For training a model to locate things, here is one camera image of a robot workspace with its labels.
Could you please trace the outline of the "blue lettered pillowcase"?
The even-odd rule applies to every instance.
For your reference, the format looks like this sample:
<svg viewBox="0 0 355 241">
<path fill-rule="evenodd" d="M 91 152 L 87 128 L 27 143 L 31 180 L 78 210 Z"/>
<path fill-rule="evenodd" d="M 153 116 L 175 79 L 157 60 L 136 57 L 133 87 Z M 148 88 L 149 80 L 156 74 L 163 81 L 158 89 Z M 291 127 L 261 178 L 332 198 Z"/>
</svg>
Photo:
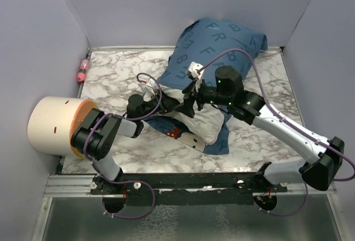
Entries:
<svg viewBox="0 0 355 241">
<path fill-rule="evenodd" d="M 204 80 L 206 85 L 216 86 L 217 68 L 233 66 L 245 78 L 252 66 L 249 59 L 256 58 L 260 51 L 267 49 L 268 41 L 263 33 L 228 19 L 199 19 L 180 35 L 174 52 L 168 58 L 168 65 L 157 81 L 166 95 L 182 101 L 182 90 L 191 82 L 186 76 L 186 70 L 192 61 L 209 65 L 204 70 Z M 145 121 L 163 134 L 174 134 L 175 139 L 197 151 L 209 155 L 226 155 L 229 153 L 229 130 L 226 123 L 231 116 L 224 112 L 222 114 L 224 124 L 217 141 L 212 145 L 206 144 L 182 122 L 165 115 L 152 116 Z"/>
</svg>

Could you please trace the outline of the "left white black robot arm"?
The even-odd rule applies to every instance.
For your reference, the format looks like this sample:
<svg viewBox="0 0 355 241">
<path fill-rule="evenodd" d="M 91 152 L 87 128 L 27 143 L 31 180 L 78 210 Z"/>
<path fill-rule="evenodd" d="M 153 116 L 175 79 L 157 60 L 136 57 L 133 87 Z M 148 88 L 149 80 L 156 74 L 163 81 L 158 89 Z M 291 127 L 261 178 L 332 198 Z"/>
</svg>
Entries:
<svg viewBox="0 0 355 241">
<path fill-rule="evenodd" d="M 115 163 L 110 152 L 116 135 L 134 139 L 140 135 L 145 118 L 167 114 L 179 104 L 179 101 L 164 93 L 157 94 L 149 101 L 134 94 L 128 99 L 126 118 L 93 108 L 72 134 L 70 144 L 91 161 L 98 175 L 104 179 L 103 187 L 109 193 L 118 193 L 123 185 L 123 170 Z"/>
</svg>

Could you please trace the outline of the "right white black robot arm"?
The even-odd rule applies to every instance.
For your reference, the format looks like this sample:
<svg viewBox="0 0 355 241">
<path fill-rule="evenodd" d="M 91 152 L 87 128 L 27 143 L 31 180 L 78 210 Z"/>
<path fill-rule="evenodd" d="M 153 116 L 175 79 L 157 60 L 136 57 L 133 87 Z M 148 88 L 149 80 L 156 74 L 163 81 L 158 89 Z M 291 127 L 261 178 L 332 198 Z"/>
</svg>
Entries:
<svg viewBox="0 0 355 241">
<path fill-rule="evenodd" d="M 344 141 L 328 139 L 290 120 L 262 96 L 244 89 L 241 74 L 232 66 L 215 70 L 216 86 L 204 81 L 202 65 L 192 62 L 187 70 L 192 82 L 183 90 L 183 111 L 195 115 L 193 105 L 225 105 L 234 118 L 262 129 L 295 150 L 299 161 L 267 162 L 255 174 L 255 186 L 267 192 L 281 183 L 306 183 L 319 191 L 328 190 L 342 165 Z"/>
</svg>

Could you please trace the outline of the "white pillow with red logo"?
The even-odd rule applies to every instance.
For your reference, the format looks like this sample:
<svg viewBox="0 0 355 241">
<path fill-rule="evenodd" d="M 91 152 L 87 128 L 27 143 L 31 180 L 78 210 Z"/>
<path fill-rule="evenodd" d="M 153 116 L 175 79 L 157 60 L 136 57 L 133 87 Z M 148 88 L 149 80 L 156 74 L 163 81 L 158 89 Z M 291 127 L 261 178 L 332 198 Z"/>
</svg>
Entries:
<svg viewBox="0 0 355 241">
<path fill-rule="evenodd" d="M 204 105 L 201 111 L 197 111 L 197 104 L 194 103 L 193 108 L 195 111 L 193 118 L 176 111 L 169 112 L 165 116 L 182 122 L 193 134 L 202 138 L 206 144 L 214 144 L 224 124 L 224 115 L 211 105 Z"/>
</svg>

